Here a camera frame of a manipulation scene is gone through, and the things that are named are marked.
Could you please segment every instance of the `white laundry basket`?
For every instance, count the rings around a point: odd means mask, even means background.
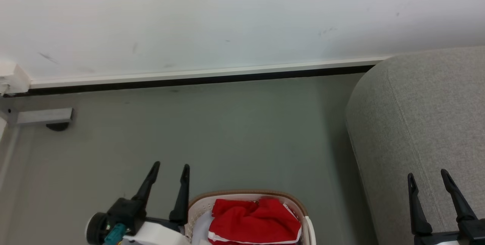
[[[216,199],[257,201],[261,197],[277,198],[281,203],[286,204],[302,225],[302,235],[299,244],[317,245],[313,224],[303,204],[292,195],[271,190],[229,190],[197,196],[189,204],[189,221],[185,225],[185,235],[189,240],[192,240],[192,228],[196,220],[205,212],[212,210]]]

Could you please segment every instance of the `gray sofa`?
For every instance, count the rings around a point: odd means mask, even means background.
[[[355,87],[346,112],[380,245],[410,245],[407,174],[434,232],[456,231],[447,169],[485,217],[485,47],[385,60]]]

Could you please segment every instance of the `baseboard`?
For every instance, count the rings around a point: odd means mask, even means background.
[[[53,95],[132,88],[362,73],[368,71],[372,66],[389,57],[390,56],[322,62],[301,62],[227,69],[33,80],[29,92],[14,96],[23,97],[27,95]]]
[[[327,68],[336,68],[336,67],[354,67],[354,66],[373,65],[373,64],[376,64],[377,62],[380,62],[388,58],[389,56],[346,59],[346,60],[329,60],[329,61],[322,61],[322,62],[274,64],[274,65],[254,66],[254,67],[236,67],[236,68],[227,68],[227,69],[210,69],[210,70],[145,73],[145,74],[118,75],[118,76],[90,76],[90,77],[81,77],[81,78],[33,80],[31,83],[31,88],[38,89],[38,88],[81,86],[81,85],[107,84],[107,83],[175,80],[175,79],[201,78],[201,77],[210,77],[210,76],[234,76],[234,75],[258,74],[258,73],[270,73],[270,72],[289,72],[289,71],[312,70],[312,69],[327,69]]]

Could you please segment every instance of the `white baseboard trim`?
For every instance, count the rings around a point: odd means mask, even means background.
[[[176,79],[191,79],[204,78],[212,76],[234,76],[273,72],[289,72],[302,71],[314,69],[328,69],[336,67],[356,67],[377,64],[391,56],[346,59],[346,60],[329,60],[320,62],[300,62],[290,64],[274,64],[253,67],[234,67],[225,69],[209,69],[196,71],[179,71],[179,72],[162,72],[162,73],[144,73],[133,75],[115,75],[115,76],[86,76],[77,78],[61,78],[61,79],[46,79],[46,80],[32,80],[31,89],[38,88],[53,88],[66,86],[85,86],[96,84],[109,83],[128,83],[141,81],[160,81],[160,80],[176,80]]]

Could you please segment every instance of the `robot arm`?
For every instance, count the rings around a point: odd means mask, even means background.
[[[190,167],[184,166],[177,202],[168,220],[147,217],[147,202],[159,168],[160,162],[155,162],[131,200],[119,198],[108,212],[91,217],[85,232],[89,244],[118,245],[128,240],[141,245],[189,245],[183,226],[188,218]]]
[[[459,231],[433,233],[426,221],[418,198],[418,186],[412,173],[407,176],[409,191],[409,210],[411,213],[411,232],[415,245],[485,245],[485,220],[478,219],[450,174],[441,170],[446,191],[450,193],[456,210]]]

